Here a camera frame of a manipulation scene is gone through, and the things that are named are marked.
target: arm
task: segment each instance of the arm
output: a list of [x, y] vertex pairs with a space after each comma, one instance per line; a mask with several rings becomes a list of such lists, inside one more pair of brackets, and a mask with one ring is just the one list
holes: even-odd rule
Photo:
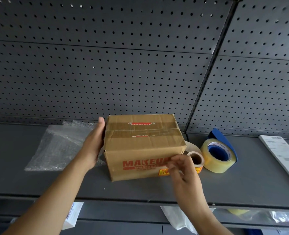
[[198, 234], [232, 235], [209, 209], [191, 157], [176, 155], [172, 157], [168, 168], [178, 205], [194, 225]]
[[57, 177], [48, 190], [18, 218], [3, 235], [58, 235], [80, 185], [88, 170], [94, 167], [102, 147], [104, 119], [86, 138], [80, 152]]

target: left hand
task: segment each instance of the left hand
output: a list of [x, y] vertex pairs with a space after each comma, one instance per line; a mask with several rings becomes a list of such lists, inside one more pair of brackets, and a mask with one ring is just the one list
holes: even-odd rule
[[83, 159], [87, 163], [89, 170], [95, 166], [100, 149], [103, 146], [102, 133], [104, 127], [104, 118], [99, 117], [97, 126], [89, 133], [81, 150], [76, 156], [76, 158]]

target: forearm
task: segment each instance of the forearm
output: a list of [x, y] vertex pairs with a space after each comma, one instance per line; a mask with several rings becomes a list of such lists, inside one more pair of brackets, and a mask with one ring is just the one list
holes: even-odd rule
[[211, 210], [196, 213], [190, 221], [200, 235], [233, 235], [217, 220]]
[[48, 190], [4, 235], [59, 234], [87, 171], [84, 160], [79, 157], [72, 160]]

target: hand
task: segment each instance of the hand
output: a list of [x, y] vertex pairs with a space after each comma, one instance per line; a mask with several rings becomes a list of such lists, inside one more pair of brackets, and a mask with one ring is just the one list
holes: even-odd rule
[[191, 157], [176, 155], [171, 158], [167, 167], [172, 178], [176, 200], [186, 216], [191, 220], [198, 214], [204, 216], [209, 212], [212, 213], [205, 200], [201, 181]]
[[83, 159], [87, 169], [90, 170], [95, 166], [100, 149], [103, 146], [102, 133], [105, 127], [103, 117], [99, 117], [98, 124], [87, 136], [79, 153], [76, 155], [77, 159]]

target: cardboard box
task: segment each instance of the cardboard box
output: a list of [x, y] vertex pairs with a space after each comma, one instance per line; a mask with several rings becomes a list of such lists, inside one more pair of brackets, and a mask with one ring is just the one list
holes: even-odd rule
[[170, 158], [185, 151], [174, 115], [110, 115], [104, 155], [112, 181], [161, 176]]

